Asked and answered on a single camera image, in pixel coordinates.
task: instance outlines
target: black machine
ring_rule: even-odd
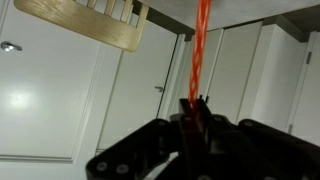
[[[253,120],[233,125],[201,99],[197,112],[180,103],[170,122],[152,120],[93,158],[88,180],[142,180],[172,152],[156,180],[320,180],[319,147]]]

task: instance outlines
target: cabinet door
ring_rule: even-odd
[[[226,29],[209,89],[208,107],[236,122],[262,23]]]
[[[304,79],[293,124],[293,135],[320,146],[320,33]]]
[[[220,46],[220,39],[223,36],[223,30],[215,30],[209,31],[207,33],[206,46],[203,55],[203,64],[200,76],[200,84],[199,84],[199,95],[202,95],[203,98],[206,97],[207,91],[209,88],[209,82],[212,77],[212,70],[215,64],[215,56],[218,53]],[[183,73],[179,80],[179,87],[177,92],[177,97],[175,100],[173,113],[179,112],[179,99],[180,98],[188,98],[189,93],[189,81],[190,81],[190,72],[191,72],[191,64],[192,64],[192,54],[194,47],[194,38],[189,42],[188,48],[186,48],[186,59],[183,66]]]
[[[121,51],[0,5],[0,179],[84,180]]]
[[[263,26],[239,119],[286,129],[306,45],[277,25]]]
[[[157,117],[176,38],[147,21],[138,50],[123,52],[98,149],[110,147]]]

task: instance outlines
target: wooden slat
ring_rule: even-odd
[[[140,15],[139,15],[139,21],[137,24],[138,30],[143,29],[144,24],[146,23],[146,20],[147,20],[148,11],[149,11],[149,7],[146,5],[142,5],[141,10],[140,10]]]
[[[131,10],[131,6],[132,6],[132,1],[133,0],[126,0],[126,3],[124,4],[124,8],[122,11],[122,15],[121,15],[121,21],[122,22],[127,22],[129,15],[130,15],[130,10]]]
[[[108,0],[106,10],[104,11],[105,15],[112,16],[115,2],[116,2],[116,0]]]
[[[89,0],[87,6],[88,8],[94,9],[96,7],[96,3],[97,0]]]
[[[70,0],[15,0],[17,9],[126,51],[136,51],[142,29]]]

